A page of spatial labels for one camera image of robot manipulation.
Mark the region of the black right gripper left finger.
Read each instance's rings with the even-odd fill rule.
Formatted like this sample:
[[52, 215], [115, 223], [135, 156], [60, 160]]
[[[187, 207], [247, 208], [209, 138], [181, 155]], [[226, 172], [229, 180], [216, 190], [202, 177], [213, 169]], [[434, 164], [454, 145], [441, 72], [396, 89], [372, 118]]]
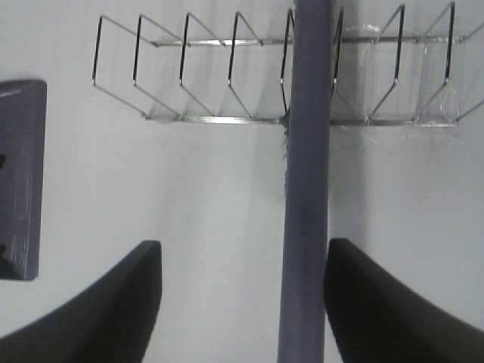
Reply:
[[1, 360], [141, 362], [162, 293], [162, 245], [144, 240], [79, 295], [2, 337]]

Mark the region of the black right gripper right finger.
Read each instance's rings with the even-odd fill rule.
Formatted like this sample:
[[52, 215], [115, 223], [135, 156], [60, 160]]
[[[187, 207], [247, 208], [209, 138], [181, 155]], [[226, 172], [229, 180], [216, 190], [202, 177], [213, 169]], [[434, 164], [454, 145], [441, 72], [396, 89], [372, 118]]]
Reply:
[[324, 304], [344, 362], [481, 362], [483, 332], [393, 277], [350, 240], [330, 240]]

